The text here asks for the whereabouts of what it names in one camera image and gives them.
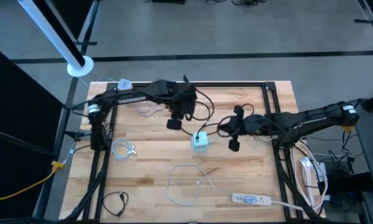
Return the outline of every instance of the wooden table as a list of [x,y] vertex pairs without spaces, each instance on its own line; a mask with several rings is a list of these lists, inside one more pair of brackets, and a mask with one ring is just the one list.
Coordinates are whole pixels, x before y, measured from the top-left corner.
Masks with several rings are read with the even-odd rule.
[[[88,99],[106,90],[107,83],[91,83]],[[202,87],[199,88],[215,103],[215,114],[210,122],[232,115],[235,105],[251,103],[256,114],[264,114],[262,90],[257,87]],[[291,82],[276,82],[276,89],[282,112],[298,112]],[[208,103],[203,96],[199,100]],[[275,107],[271,101],[271,110]],[[196,180],[200,179],[199,197],[194,206],[183,207],[166,197],[166,182],[171,167],[180,163],[193,163],[204,168],[217,189],[231,192],[269,195],[273,200],[281,200],[276,174],[273,149],[269,142],[260,141],[259,146],[249,136],[239,137],[240,151],[228,149],[229,139],[218,138],[206,153],[196,154],[191,149],[191,137],[182,131],[166,128],[170,117],[167,110],[152,117],[140,116],[136,108],[151,105],[150,102],[133,103],[118,107],[113,138],[128,138],[135,145],[137,155],[125,161],[117,161],[110,156],[110,165],[105,187],[105,195],[114,191],[124,191],[130,196],[125,213],[116,218],[102,209],[101,222],[282,222],[285,220],[283,208],[279,205],[259,207],[232,203],[230,196],[216,192],[195,167],[178,167],[172,172],[170,194],[172,198],[190,202],[196,192]],[[195,116],[207,116],[207,110],[196,105]],[[184,129],[196,132],[203,121],[183,121]],[[83,118],[81,129],[90,129],[88,119]],[[90,144],[81,141],[77,147]],[[119,154],[126,149],[118,148]],[[102,164],[103,152],[99,167]],[[296,151],[296,160],[303,156]],[[87,190],[93,151],[79,150],[72,161],[60,218],[66,217],[79,203]],[[90,218],[95,213],[97,191],[92,199]],[[109,197],[105,204],[115,213],[121,210],[118,196]]]

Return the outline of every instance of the gray floor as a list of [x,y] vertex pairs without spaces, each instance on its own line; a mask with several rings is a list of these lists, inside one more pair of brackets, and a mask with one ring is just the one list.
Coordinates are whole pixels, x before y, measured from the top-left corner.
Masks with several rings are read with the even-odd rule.
[[[88,48],[94,57],[172,54],[233,54],[259,52],[322,52],[373,50],[373,28],[355,24],[364,15],[352,0],[270,0],[257,7],[214,6],[187,0],[185,6],[153,4],[142,0],[107,0],[100,3]],[[59,57],[38,27],[15,0],[0,0],[0,50],[9,58]],[[70,76],[66,64],[19,65],[59,100],[65,101]],[[100,62],[83,78],[87,83],[102,76],[115,80],[291,80],[298,108],[307,110],[340,100],[373,95],[373,56],[171,60],[155,62]],[[88,87],[79,82],[75,102],[83,101]],[[80,118],[72,116],[69,130]],[[315,133],[340,138],[340,128]],[[61,157],[71,140],[66,139]],[[309,140],[316,153],[341,154],[340,142]],[[349,149],[359,154],[357,138]],[[68,168],[55,176],[46,218],[57,219]],[[356,173],[367,171],[363,157],[354,163]],[[357,221],[356,216],[328,210],[332,220]]]

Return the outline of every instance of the white power strip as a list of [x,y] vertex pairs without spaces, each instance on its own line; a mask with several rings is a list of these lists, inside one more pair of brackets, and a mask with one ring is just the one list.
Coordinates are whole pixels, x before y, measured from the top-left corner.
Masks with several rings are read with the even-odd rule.
[[271,197],[264,196],[264,195],[249,195],[249,194],[232,193],[231,197],[232,197],[233,203],[246,203],[250,205],[263,205],[263,206],[272,205]]

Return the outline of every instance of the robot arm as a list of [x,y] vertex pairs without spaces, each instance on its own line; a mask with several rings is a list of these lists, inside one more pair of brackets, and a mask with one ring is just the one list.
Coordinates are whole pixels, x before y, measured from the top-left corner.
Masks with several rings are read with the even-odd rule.
[[114,89],[95,96],[88,102],[88,118],[92,125],[91,148],[99,151],[108,148],[107,133],[103,122],[112,107],[116,105],[140,101],[164,103],[171,112],[167,128],[180,129],[184,116],[187,120],[191,120],[197,99],[195,87],[191,85],[186,76],[184,76],[184,81],[186,85],[158,80],[140,90]]
[[243,119],[243,109],[235,106],[236,116],[231,116],[218,129],[229,133],[229,149],[238,151],[239,135],[278,136],[281,146],[295,144],[299,138],[330,126],[354,126],[359,115],[350,102],[339,102],[300,113],[252,114]]

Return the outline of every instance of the white plug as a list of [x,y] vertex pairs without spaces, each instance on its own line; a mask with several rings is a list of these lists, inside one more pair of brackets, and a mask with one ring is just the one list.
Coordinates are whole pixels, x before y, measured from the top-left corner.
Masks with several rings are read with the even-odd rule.
[[118,90],[130,90],[132,89],[133,86],[132,86],[132,82],[129,81],[129,80],[126,80],[124,78],[122,78],[118,84],[117,84],[117,89]]
[[264,196],[264,195],[232,193],[231,198],[232,198],[233,203],[246,203],[250,205],[262,205],[262,206],[272,205],[271,197]]

